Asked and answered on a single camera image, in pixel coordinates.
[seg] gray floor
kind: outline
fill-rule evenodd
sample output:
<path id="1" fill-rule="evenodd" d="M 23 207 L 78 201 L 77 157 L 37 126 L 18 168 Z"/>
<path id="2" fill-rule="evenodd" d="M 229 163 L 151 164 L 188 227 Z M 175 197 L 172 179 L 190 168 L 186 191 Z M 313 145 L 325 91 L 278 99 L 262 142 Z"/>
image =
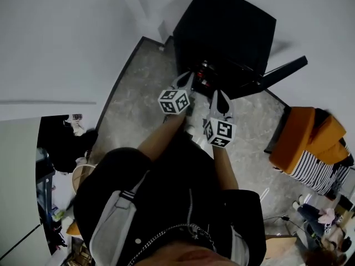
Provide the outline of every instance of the gray floor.
<path id="1" fill-rule="evenodd" d="M 106 152 L 117 147 L 137 147 L 157 128 L 164 118 L 158 96 L 176 77 L 173 43 L 163 49 L 144 41 L 111 99 L 90 161 L 97 163 Z M 193 140 L 210 153 L 211 147 L 202 135 L 202 118 L 207 115 L 209 105 L 201 95 L 195 97 L 194 114 L 189 120 L 196 128 Z M 313 199 L 317 196 L 288 175 L 274 171 L 263 152 L 280 120 L 283 105 L 266 92 L 234 100 L 234 105 L 237 133 L 227 151 L 240 188 L 259 195 L 268 191 L 261 202 L 264 218 L 288 214 L 301 224 L 292 202 L 300 194 L 310 193 Z M 274 222 L 266 221 L 267 234 L 287 234 L 283 221 Z M 291 232 L 296 230 L 291 224 L 288 227 Z M 263 265 L 300 264 L 302 260 L 294 248 L 281 259 L 268 260 Z"/>

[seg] hair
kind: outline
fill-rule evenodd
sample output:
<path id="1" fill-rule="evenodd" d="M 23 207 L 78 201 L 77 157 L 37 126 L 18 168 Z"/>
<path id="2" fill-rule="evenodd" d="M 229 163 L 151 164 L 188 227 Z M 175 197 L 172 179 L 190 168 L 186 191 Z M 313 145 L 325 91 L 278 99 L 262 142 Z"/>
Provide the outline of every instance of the hair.
<path id="1" fill-rule="evenodd" d="M 307 266 L 339 266 L 338 258 L 335 252 L 320 249 L 306 254 Z"/>
<path id="2" fill-rule="evenodd" d="M 346 254 L 342 254 L 338 257 L 338 265 L 343 265 L 346 261 L 346 259 L 348 259 L 348 257 L 346 256 Z"/>
<path id="3" fill-rule="evenodd" d="M 346 239 L 344 239 L 343 244 L 342 244 L 342 246 L 340 248 L 340 251 L 341 252 L 348 251 L 350 246 L 351 246 L 351 244 L 352 244 L 352 241 L 351 241 L 350 237 L 347 237 Z"/>

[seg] black jacket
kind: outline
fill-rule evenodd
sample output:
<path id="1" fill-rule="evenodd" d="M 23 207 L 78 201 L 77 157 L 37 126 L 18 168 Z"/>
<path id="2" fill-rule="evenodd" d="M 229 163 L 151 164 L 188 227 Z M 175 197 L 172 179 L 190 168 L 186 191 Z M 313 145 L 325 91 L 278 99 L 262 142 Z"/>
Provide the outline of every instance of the black jacket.
<path id="1" fill-rule="evenodd" d="M 231 226 L 248 245 L 248 265 L 262 263 L 266 243 L 258 194 L 247 190 L 221 191 L 213 159 L 183 137 L 175 139 L 154 164 L 135 149 L 116 149 L 105 156 L 82 183 L 74 202 L 74 215 L 87 245 L 112 192 L 131 190 L 147 170 L 150 171 L 134 198 L 137 212 L 118 265 L 128 265 L 139 254 L 134 260 L 137 263 L 178 239 L 192 240 L 230 258 Z M 187 222 L 208 232 L 210 237 L 199 235 L 194 240 L 191 229 L 184 226 L 159 236 L 164 230 Z"/>

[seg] orange cushion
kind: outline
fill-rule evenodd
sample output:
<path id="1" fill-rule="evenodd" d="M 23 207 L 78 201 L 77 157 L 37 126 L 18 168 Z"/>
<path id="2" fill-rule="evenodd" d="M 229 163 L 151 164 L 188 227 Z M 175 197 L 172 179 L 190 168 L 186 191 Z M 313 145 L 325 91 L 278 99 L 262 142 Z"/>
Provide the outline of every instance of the orange cushion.
<path id="1" fill-rule="evenodd" d="M 280 138 L 270 155 L 270 162 L 287 174 L 291 174 L 306 149 L 316 110 L 292 108 Z"/>
<path id="2" fill-rule="evenodd" d="M 70 234 L 71 236 L 79 236 L 80 235 L 78 224 L 76 222 L 73 222 L 70 225 L 70 227 L 67 229 L 67 234 Z"/>
<path id="3" fill-rule="evenodd" d="M 320 127 L 312 131 L 306 150 L 316 156 L 323 151 L 329 150 L 345 133 L 344 127 L 334 116 L 330 115 Z"/>
<path id="4" fill-rule="evenodd" d="M 349 152 L 342 144 L 340 144 L 339 141 L 337 141 L 335 145 L 333 145 L 326 151 L 316 154 L 315 157 L 326 163 L 327 165 L 332 165 L 334 163 L 344 160 L 348 157 L 348 155 Z"/>

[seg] striped fabric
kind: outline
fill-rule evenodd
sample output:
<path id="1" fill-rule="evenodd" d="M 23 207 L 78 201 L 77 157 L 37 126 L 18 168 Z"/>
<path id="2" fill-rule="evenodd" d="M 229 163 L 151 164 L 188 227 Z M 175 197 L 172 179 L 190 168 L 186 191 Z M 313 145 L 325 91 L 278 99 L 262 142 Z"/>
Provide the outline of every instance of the striped fabric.
<path id="1" fill-rule="evenodd" d="M 122 191 L 120 196 L 127 199 L 128 201 L 132 201 L 134 199 L 135 193 L 131 191 Z"/>
<path id="2" fill-rule="evenodd" d="M 349 174 L 349 169 L 349 167 L 339 164 L 327 165 L 311 153 L 303 151 L 300 160 L 290 176 L 320 195 L 325 195 L 333 185 L 339 187 L 343 185 Z"/>

